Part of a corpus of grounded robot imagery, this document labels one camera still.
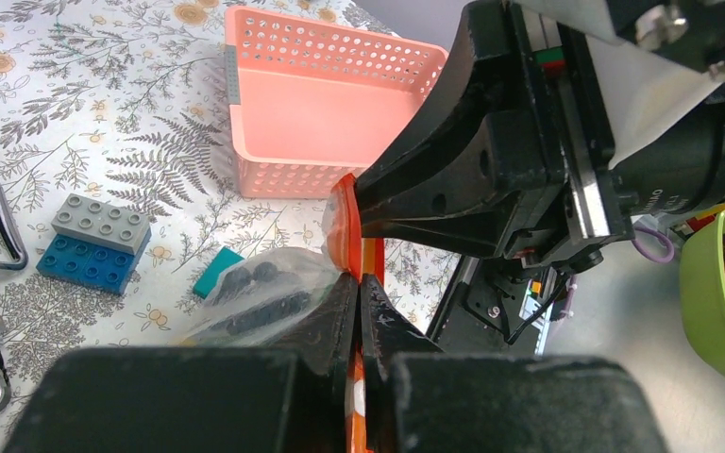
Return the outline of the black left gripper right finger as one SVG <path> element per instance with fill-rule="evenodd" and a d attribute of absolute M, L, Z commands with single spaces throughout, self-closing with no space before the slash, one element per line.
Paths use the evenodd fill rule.
<path fill-rule="evenodd" d="M 665 452 L 639 384 L 597 357 L 448 353 L 360 283 L 367 444 L 377 452 Z"/>

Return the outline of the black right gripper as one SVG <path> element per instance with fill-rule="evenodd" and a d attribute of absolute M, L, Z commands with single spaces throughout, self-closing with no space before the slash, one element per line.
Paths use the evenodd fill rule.
<path fill-rule="evenodd" d="M 467 257 L 517 276 L 584 272 L 631 237 L 593 41 L 555 21 L 560 56 L 544 63 L 530 15 L 515 1 L 463 8 L 423 105 L 357 178 L 363 236 L 465 238 Z"/>

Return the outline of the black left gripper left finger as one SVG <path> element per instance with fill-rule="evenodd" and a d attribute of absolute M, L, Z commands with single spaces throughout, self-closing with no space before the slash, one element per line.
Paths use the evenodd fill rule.
<path fill-rule="evenodd" d="M 343 274 L 269 347 L 79 348 L 45 373 L 7 452 L 343 452 L 359 284 Z"/>

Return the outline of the clear zip bag orange zipper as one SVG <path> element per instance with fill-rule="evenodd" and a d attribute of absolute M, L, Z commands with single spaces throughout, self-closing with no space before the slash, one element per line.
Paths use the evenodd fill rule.
<path fill-rule="evenodd" d="M 362 277 L 383 275 L 383 242 L 361 234 L 356 177 L 332 184 L 320 253 L 281 247 L 223 270 L 194 314 L 187 346 L 292 348 L 313 373 L 329 380 L 341 406 L 348 452 L 369 449 L 360 322 Z"/>

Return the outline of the dark toy grape bunch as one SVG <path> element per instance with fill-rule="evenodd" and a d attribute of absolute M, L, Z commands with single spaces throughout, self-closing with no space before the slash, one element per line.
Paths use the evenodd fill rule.
<path fill-rule="evenodd" d="M 218 309 L 208 332 L 230 337 L 249 334 L 306 311 L 311 302 L 312 292 L 300 278 L 270 261 L 253 269 L 240 267 L 228 272 L 208 304 Z"/>

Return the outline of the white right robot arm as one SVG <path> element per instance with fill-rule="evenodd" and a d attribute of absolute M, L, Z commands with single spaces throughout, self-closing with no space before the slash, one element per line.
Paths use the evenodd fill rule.
<path fill-rule="evenodd" d="M 725 1 L 473 1 L 355 184 L 361 232 L 575 274 L 725 203 Z"/>

